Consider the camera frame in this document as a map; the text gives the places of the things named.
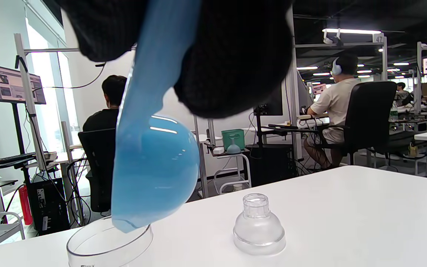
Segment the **person's right hand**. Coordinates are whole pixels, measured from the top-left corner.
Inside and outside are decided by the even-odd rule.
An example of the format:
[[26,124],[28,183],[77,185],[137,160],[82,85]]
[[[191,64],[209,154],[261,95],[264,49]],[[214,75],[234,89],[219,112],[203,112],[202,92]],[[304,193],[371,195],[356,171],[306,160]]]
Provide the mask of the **person's right hand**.
[[[94,62],[118,59],[134,44],[141,55],[154,0],[58,0],[81,53]],[[222,119],[253,108],[277,89],[290,69],[292,0],[200,0],[193,42],[180,54],[173,89],[203,118]]]

